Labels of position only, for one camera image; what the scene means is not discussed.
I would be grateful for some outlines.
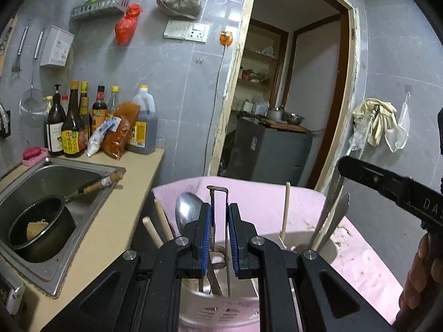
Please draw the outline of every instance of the human hand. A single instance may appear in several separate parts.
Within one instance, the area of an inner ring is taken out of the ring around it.
[[[428,254],[427,237],[428,234],[424,235],[420,240],[418,252],[406,277],[405,289],[398,300],[402,310],[416,308],[420,304],[420,293],[426,288],[430,277],[424,266],[424,261]],[[432,263],[431,277],[434,281],[443,283],[443,261],[440,258],[436,258]]]

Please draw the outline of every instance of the orange plug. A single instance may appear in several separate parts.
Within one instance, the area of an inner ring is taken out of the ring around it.
[[[220,34],[220,43],[223,46],[231,46],[234,37],[231,31],[222,31]]]

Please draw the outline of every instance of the metal ladle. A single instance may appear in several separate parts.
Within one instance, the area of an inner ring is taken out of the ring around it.
[[[177,197],[176,201],[176,223],[180,234],[183,234],[185,225],[189,222],[199,219],[200,210],[202,208],[203,201],[196,195],[190,192],[182,193]],[[211,285],[211,290],[214,295],[223,296],[220,284],[212,266],[210,256],[208,256],[208,270],[207,277]],[[203,280],[199,280],[199,291],[203,292]]]

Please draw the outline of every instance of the wooden door frame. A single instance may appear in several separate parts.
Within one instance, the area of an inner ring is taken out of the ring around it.
[[[277,97],[278,97],[278,90],[280,87],[281,76],[283,74],[283,65],[284,65],[284,59],[286,57],[286,48],[287,48],[287,40],[289,38],[289,33],[285,30],[282,30],[281,28],[272,26],[270,24],[255,19],[250,19],[249,25],[263,28],[264,30],[273,32],[280,36],[280,45],[278,48],[277,62],[275,63],[275,75],[274,75],[274,80],[272,82],[271,94],[269,95],[269,106],[275,107],[275,103],[277,102]]]
[[[345,83],[346,83],[346,72],[347,72],[347,64],[348,64],[348,55],[349,55],[349,35],[347,34],[347,25],[349,21],[346,19],[347,14],[336,14],[332,16],[325,17],[322,20],[316,21],[312,24],[304,26],[294,32],[292,38],[292,49],[291,56],[289,57],[289,66],[288,73],[286,76],[286,81],[284,85],[284,91],[281,99],[280,106],[285,108],[287,97],[289,95],[289,90],[291,88],[292,74],[294,71],[294,61],[295,61],[295,52],[297,48],[297,38],[303,33],[315,30],[316,28],[320,28],[327,24],[340,21],[340,49],[338,54],[338,64],[337,64],[337,77],[335,81],[334,88],[334,97],[332,99],[331,109],[329,110],[329,117],[326,123],[326,128],[323,134],[322,143],[320,148],[318,149],[317,157],[315,159],[315,163],[312,166],[311,174],[306,183],[306,188],[314,189],[317,184],[318,178],[320,177],[320,173],[323,169],[323,165],[326,161],[327,154],[329,153],[329,149],[332,144],[332,140],[334,138],[335,129],[337,126],[338,116],[340,115],[340,108],[342,106],[343,95],[345,93]],[[346,33],[341,33],[341,29],[345,28]]]
[[[347,46],[340,46],[340,54],[343,55],[348,51],[348,58],[345,71],[339,71],[341,79],[344,79],[344,93],[342,95],[341,103],[333,101],[339,110],[336,116],[336,125],[334,134],[332,136],[331,144],[326,152],[324,163],[321,166],[318,175],[317,183],[315,184],[316,191],[324,191],[327,187],[333,171],[334,161],[342,153],[343,139],[347,137],[350,118],[349,111],[351,110],[351,100],[354,93],[355,81],[358,76],[357,62],[360,58],[360,25],[358,10],[347,0],[324,0],[337,11],[342,14],[341,21],[341,35],[346,35],[349,44]],[[252,7],[254,0],[245,0],[243,5],[242,17],[238,32],[238,39],[234,46],[233,58],[230,65],[230,75],[225,85],[225,97],[221,108],[220,118],[217,126],[215,141],[213,144],[212,157],[208,169],[208,175],[217,175],[218,165],[220,163],[221,154],[226,135],[226,127],[231,111],[233,95],[235,92],[238,72],[240,70],[241,57],[243,54],[244,43],[248,32],[249,20],[251,18]]]

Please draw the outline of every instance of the pink cloth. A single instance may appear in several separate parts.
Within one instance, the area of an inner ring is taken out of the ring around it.
[[[229,203],[237,203],[241,218],[252,222],[257,233],[265,235],[281,231],[285,186],[234,180],[224,177],[197,177],[173,182],[152,191],[162,205],[169,223],[178,234],[175,205],[183,192],[191,192],[204,202],[209,202],[206,186],[215,185],[229,189]],[[287,232],[313,230],[317,224],[325,196],[314,190],[291,187]],[[225,239],[225,194],[215,196],[216,240]],[[331,264],[358,293],[360,293],[389,323],[395,320],[399,310],[398,298],[402,287],[391,271],[374,252],[362,235],[345,217],[331,239],[338,246],[338,256]],[[181,327],[181,331],[198,329]],[[218,329],[222,331],[258,332],[258,324],[241,328]]]

